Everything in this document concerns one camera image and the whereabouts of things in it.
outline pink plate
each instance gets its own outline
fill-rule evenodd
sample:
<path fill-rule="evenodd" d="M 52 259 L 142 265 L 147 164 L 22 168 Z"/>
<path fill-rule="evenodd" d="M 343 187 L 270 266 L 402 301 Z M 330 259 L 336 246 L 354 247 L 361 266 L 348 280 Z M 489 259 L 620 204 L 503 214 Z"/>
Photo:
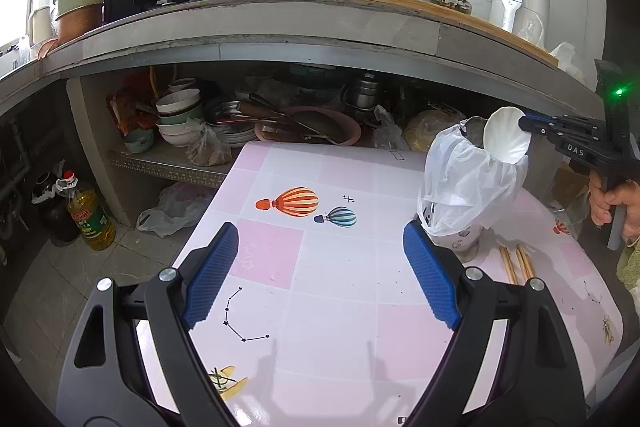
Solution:
<path fill-rule="evenodd" d="M 346 114 L 338 111 L 334 111 L 333 109 L 327 109 L 325 107 L 313 107 L 308 105 L 297 105 L 283 109 L 283 112 L 286 114 L 293 114 L 300 111 L 321 112 L 322 114 L 330 116 L 335 121 L 337 121 L 337 123 L 340 124 L 340 127 L 342 127 L 349 136 L 349 139 L 346 142 L 339 144 L 341 147 L 348 147 L 350 145 L 353 145 L 360 139 L 360 136 L 362 135 L 362 129 L 360 128 L 358 122 L 353 120 L 353 118 L 351 118 L 350 116 L 347 116 Z M 258 140 L 262 142 L 271 141 L 262 136 L 261 127 L 262 124 L 260 122 L 255 124 L 255 136 L 257 136 Z"/>

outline yellow oil bottle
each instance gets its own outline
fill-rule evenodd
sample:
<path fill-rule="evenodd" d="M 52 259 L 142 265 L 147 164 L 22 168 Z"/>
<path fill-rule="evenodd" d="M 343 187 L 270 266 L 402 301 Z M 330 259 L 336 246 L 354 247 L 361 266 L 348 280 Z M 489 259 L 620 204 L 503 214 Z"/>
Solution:
<path fill-rule="evenodd" d="M 78 181 L 73 171 L 66 171 L 56 186 L 66 197 L 66 209 L 92 250 L 104 250 L 116 237 L 116 229 L 104 213 L 92 187 Z"/>

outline metal screw cap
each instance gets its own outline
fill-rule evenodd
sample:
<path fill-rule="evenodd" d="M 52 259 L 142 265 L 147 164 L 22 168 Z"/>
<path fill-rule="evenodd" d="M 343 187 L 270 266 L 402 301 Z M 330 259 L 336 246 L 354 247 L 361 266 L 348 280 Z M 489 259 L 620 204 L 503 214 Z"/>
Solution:
<path fill-rule="evenodd" d="M 106 292 L 109 288 L 111 288 L 111 284 L 113 284 L 113 281 L 111 281 L 111 279 L 109 279 L 108 277 L 100 279 L 97 284 L 98 291 Z"/>
<path fill-rule="evenodd" d="M 176 275 L 178 275 L 178 272 L 175 270 L 175 268 L 165 268 L 160 272 L 160 275 L 158 277 L 163 282 L 169 282 L 174 280 Z"/>
<path fill-rule="evenodd" d="M 465 275 L 470 281 L 479 281 L 482 279 L 482 270 L 472 266 L 465 270 Z"/>
<path fill-rule="evenodd" d="M 531 279 L 529 284 L 536 292 L 542 292 L 545 289 L 545 283 L 540 279 Z"/>

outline green towel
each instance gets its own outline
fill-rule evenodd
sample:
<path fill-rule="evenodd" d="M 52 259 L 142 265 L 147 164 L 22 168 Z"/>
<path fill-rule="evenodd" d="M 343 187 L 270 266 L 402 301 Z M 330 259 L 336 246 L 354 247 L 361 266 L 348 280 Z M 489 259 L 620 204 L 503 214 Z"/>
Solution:
<path fill-rule="evenodd" d="M 618 279 L 629 291 L 640 283 L 640 241 L 634 247 L 626 247 L 618 261 Z"/>

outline human hand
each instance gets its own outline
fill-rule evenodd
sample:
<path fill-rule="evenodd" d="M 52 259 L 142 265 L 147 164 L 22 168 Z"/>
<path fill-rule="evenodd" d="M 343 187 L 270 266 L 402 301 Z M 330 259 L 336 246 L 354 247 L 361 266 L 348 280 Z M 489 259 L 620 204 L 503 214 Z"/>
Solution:
<path fill-rule="evenodd" d="M 636 182 L 627 181 L 610 192 L 602 190 L 602 178 L 597 172 L 589 173 L 589 190 L 591 196 L 591 220 L 601 227 L 611 222 L 610 208 L 618 204 L 626 204 L 625 226 L 623 237 L 635 239 L 640 236 L 640 186 Z"/>

